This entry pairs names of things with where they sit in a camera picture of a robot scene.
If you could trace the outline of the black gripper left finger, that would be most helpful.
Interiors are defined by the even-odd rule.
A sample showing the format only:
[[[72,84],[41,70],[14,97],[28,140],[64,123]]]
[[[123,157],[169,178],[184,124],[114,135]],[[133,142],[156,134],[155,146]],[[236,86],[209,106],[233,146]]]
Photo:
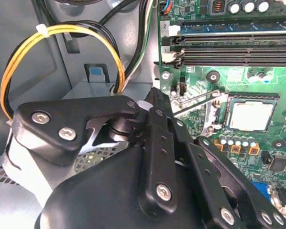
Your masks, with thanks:
[[[152,88],[135,102],[120,95],[20,105],[13,118],[18,181],[45,206],[63,181],[126,149],[142,149],[138,202],[150,217],[177,210],[174,139]]]

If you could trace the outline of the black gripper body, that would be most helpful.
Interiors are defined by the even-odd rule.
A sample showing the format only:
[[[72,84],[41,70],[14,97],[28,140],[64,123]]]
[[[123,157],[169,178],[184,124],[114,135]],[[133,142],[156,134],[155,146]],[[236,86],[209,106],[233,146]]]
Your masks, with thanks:
[[[48,198],[37,229],[214,229],[194,197],[186,169],[175,165],[177,210],[148,216],[138,202],[142,149],[126,149],[60,183]]]

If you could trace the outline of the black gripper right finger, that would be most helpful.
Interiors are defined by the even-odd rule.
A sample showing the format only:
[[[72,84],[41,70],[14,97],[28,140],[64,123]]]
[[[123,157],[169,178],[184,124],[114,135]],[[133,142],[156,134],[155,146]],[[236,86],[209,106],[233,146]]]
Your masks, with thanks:
[[[192,139],[173,117],[169,97],[158,93],[177,153],[194,180],[194,195],[207,229],[286,229],[286,219],[207,137]]]

